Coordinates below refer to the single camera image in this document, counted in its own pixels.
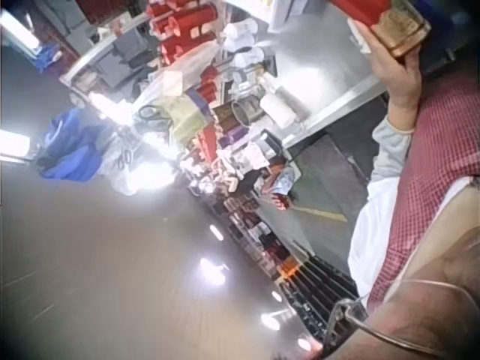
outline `packaging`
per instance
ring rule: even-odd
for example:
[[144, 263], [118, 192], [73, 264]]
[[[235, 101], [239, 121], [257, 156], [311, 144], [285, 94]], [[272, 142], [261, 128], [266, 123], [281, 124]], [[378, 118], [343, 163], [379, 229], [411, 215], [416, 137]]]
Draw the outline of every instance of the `packaging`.
[[429, 34], [430, 23], [408, 0], [330, 0], [354, 20], [361, 21], [400, 58]]

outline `gray sleeve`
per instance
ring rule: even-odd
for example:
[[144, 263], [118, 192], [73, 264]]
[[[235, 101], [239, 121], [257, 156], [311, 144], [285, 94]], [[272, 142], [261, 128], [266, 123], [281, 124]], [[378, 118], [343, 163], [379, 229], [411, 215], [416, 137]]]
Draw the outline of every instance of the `gray sleeve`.
[[399, 177], [404, 168], [412, 131], [395, 129], [388, 118], [385, 118], [373, 131], [373, 139], [379, 143], [378, 156], [373, 161], [373, 172], [370, 182]]

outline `wrist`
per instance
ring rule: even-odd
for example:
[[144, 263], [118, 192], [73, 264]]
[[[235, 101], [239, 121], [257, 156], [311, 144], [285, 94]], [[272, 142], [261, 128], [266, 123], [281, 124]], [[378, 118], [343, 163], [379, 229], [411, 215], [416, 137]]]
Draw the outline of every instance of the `wrist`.
[[419, 110], [420, 98], [404, 98], [404, 97], [390, 97], [390, 105], [398, 108], [399, 110], [417, 112]]
[[398, 106], [390, 100], [388, 104], [388, 121], [399, 131], [411, 132], [415, 129], [418, 106]]

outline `stainless steel counter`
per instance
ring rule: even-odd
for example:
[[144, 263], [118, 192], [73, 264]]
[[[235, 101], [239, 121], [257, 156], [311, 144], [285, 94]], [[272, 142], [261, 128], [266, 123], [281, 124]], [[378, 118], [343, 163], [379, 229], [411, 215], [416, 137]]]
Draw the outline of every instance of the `stainless steel counter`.
[[302, 123], [275, 129], [286, 148], [385, 91], [351, 36], [347, 18], [324, 0], [313, 13], [290, 18], [280, 33], [262, 36], [260, 44], [275, 52], [279, 83], [310, 113]]

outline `red roll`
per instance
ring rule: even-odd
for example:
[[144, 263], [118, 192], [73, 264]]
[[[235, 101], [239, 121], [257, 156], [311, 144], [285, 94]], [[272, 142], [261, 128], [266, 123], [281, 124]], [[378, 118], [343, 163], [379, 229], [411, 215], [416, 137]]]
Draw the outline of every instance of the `red roll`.
[[183, 55], [188, 53], [190, 50], [195, 49], [199, 45], [206, 43], [207, 41], [212, 41], [217, 38], [217, 35], [213, 31], [209, 31], [206, 34], [200, 35], [199, 37], [195, 37], [194, 39], [190, 39], [188, 42], [180, 43], [175, 46], [175, 51], [179, 55]]
[[176, 36], [182, 36], [191, 29], [210, 23], [218, 18], [215, 5], [208, 3], [194, 9], [182, 10], [169, 17], [169, 26]]
[[162, 41], [160, 51], [162, 52], [162, 54], [174, 54], [176, 52], [177, 46], [187, 44], [190, 41], [192, 41], [192, 39], [189, 36], [171, 36]]
[[217, 86], [213, 82], [201, 85], [197, 91], [209, 104], [217, 98]]
[[174, 62], [177, 61], [179, 57], [177, 56], [177, 54], [163, 54], [162, 55], [162, 60], [163, 60], [163, 63], [165, 65], [171, 65], [173, 64]]
[[165, 3], [175, 11], [180, 10], [189, 2], [198, 2], [197, 0], [166, 0]]
[[215, 100], [217, 100], [217, 94], [214, 93], [214, 92], [211, 92], [211, 93], [207, 94], [207, 95], [206, 95], [205, 97], [203, 97], [203, 98], [204, 98], [204, 100], [205, 100], [207, 103], [211, 104], [211, 103], [213, 103]]
[[217, 78], [220, 73], [215, 66], [208, 66], [200, 75], [202, 84], [209, 83]]
[[166, 27], [168, 27], [169, 20], [168, 18], [159, 19], [159, 20], [153, 19], [150, 21], [150, 24], [154, 32], [163, 34], [165, 32]]
[[162, 15], [168, 13], [172, 9], [168, 5], [160, 5], [157, 2], [154, 4], [150, 4], [145, 9], [145, 12], [150, 17], [150, 19], [154, 19], [155, 17], [161, 17]]

